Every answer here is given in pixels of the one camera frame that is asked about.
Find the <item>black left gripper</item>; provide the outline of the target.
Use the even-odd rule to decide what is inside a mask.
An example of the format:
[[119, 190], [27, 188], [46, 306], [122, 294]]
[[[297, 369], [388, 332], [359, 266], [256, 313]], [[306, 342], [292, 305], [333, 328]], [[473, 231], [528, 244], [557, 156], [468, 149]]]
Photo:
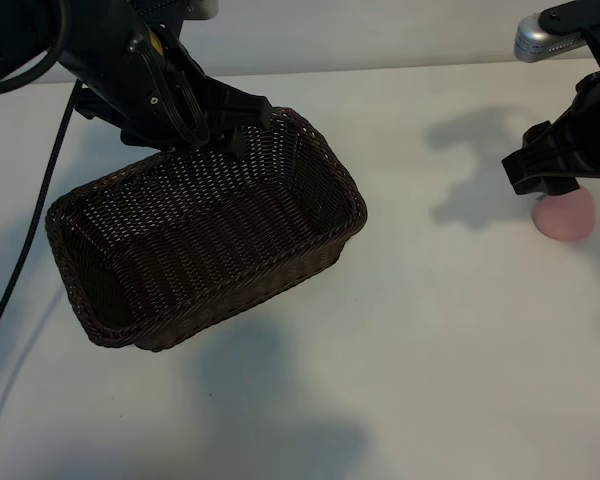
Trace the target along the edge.
[[78, 110], [118, 127], [126, 144], [200, 146], [210, 128], [222, 131], [212, 150], [242, 159], [239, 128], [270, 127], [266, 97], [206, 79], [179, 40], [184, 22], [214, 17], [214, 2], [72, 1], [69, 9], [64, 66], [89, 89]]

